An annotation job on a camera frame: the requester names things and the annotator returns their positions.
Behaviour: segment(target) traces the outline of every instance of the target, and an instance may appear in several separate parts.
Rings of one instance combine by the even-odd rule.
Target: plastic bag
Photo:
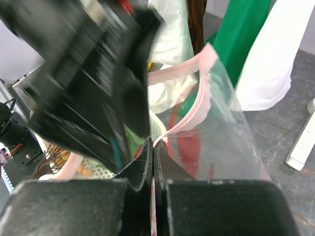
[[[269,179],[241,109],[229,107],[233,87],[210,44],[189,61],[149,73],[148,84],[196,78],[170,109],[156,114],[168,131],[168,154],[196,179]]]

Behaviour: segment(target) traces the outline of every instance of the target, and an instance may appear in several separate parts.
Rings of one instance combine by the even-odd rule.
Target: brown cloth
[[[206,6],[207,0],[187,0],[189,33],[195,55],[201,51],[204,45],[203,16]]]

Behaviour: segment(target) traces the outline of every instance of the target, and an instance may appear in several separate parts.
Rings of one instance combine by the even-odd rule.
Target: teal wire
[[[115,160],[115,164],[116,164],[116,170],[117,170],[117,173],[118,173],[119,171],[121,171],[123,169],[122,158],[120,156],[120,151],[119,151],[116,139],[111,137],[110,138],[110,143],[111,143],[111,145],[113,147],[114,160]]]

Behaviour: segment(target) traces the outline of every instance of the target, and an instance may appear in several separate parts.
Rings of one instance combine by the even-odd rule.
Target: white plastic part
[[[303,169],[315,145],[315,98],[308,103],[307,109],[310,116],[285,160],[289,166],[298,171]]]

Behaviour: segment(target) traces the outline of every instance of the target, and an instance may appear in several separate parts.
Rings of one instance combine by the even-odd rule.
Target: gray floor
[[[221,19],[206,13],[205,39],[219,29]],[[291,75],[291,89],[273,108],[247,112],[257,149],[272,181],[282,190],[302,236],[315,236],[315,148],[302,171],[285,164],[315,97],[315,56],[299,51]]]

